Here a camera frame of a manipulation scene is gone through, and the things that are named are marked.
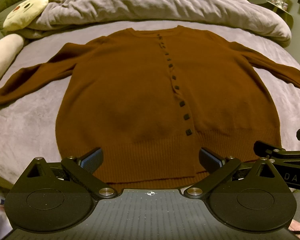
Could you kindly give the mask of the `brown knit cardigan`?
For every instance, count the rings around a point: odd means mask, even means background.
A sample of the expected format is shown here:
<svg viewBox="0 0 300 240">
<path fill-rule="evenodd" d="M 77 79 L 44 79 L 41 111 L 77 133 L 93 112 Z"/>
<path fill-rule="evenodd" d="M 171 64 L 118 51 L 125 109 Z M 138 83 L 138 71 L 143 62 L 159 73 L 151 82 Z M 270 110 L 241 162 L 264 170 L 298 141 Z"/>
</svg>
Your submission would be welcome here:
<svg viewBox="0 0 300 240">
<path fill-rule="evenodd" d="M 207 30 L 132 28 L 67 43 L 48 62 L 16 72 L 0 106 L 70 77 L 56 118 L 61 157 L 96 148 L 96 176 L 138 189 L 175 188 L 206 176 L 199 150 L 253 161 L 262 140 L 280 146 L 280 121 L 257 69 L 300 89 L 300 71 Z"/>
</svg>

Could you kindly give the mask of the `lilac fleece bed sheet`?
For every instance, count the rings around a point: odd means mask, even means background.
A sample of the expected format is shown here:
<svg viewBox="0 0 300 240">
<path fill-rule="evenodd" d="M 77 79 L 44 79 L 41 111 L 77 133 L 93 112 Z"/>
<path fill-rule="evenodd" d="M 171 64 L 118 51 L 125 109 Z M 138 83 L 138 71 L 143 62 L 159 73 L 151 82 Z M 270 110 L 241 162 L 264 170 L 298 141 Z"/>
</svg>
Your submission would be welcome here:
<svg viewBox="0 0 300 240">
<path fill-rule="evenodd" d="M 129 28 L 153 31 L 178 26 L 210 31 L 228 42 L 237 42 L 255 50 L 275 63 L 300 71 L 300 65 L 280 45 L 239 28 L 181 21 L 121 21 L 65 30 L 29 43 L 2 77 L 0 89 L 20 69 L 48 62 L 67 43 L 83 45 Z M 278 147 L 300 150 L 300 141 L 296 137 L 296 132 L 300 129 L 300 89 L 273 76 L 267 70 L 257 69 L 256 73 L 268 89 L 277 109 L 281 137 L 281 145 Z M 44 157 L 51 162 L 64 159 L 56 141 L 56 118 L 69 83 L 70 77 L 51 81 L 33 93 L 0 106 L 0 177 L 15 183 L 35 157 Z"/>
</svg>

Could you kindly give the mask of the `bedside table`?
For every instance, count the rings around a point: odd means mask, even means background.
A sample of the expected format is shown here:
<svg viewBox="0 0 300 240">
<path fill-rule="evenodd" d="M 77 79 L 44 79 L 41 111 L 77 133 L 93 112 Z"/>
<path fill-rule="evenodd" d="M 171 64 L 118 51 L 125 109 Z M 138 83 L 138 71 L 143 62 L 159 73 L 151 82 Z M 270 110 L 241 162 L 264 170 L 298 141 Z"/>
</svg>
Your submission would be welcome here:
<svg viewBox="0 0 300 240">
<path fill-rule="evenodd" d="M 266 1 L 265 3 L 260 3 L 258 5 L 278 14 L 286 22 L 288 27 L 290 29 L 292 29 L 293 24 L 294 24 L 294 19 L 293 19 L 293 16 L 289 12 L 285 11 L 284 9 L 281 9 L 277 5 L 271 3 L 270 1 Z"/>
</svg>

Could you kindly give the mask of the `cream plush toy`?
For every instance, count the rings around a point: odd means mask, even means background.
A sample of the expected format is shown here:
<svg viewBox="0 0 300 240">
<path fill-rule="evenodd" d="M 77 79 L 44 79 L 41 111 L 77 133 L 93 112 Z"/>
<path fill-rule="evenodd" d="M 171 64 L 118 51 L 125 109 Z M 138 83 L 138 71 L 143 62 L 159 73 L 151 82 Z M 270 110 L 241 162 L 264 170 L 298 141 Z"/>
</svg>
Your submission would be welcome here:
<svg viewBox="0 0 300 240">
<path fill-rule="evenodd" d="M 17 31 L 27 27 L 47 7 L 49 0 L 26 0 L 20 3 L 6 17 L 3 28 Z M 8 70 L 15 57 L 24 47 L 25 38 L 9 34 L 0 39 L 0 79 Z"/>
</svg>

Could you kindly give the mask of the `lilac rumpled duvet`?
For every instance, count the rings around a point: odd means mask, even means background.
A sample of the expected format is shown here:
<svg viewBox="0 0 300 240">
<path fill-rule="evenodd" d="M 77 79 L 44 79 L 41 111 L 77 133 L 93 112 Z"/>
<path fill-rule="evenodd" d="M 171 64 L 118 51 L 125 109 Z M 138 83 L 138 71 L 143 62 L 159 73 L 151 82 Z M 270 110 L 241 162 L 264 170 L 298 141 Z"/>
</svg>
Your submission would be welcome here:
<svg viewBox="0 0 300 240">
<path fill-rule="evenodd" d="M 49 36 L 72 25 L 127 20 L 178 20 L 225 25 L 290 44 L 291 31 L 273 11 L 247 0 L 49 0 L 20 34 Z"/>
</svg>

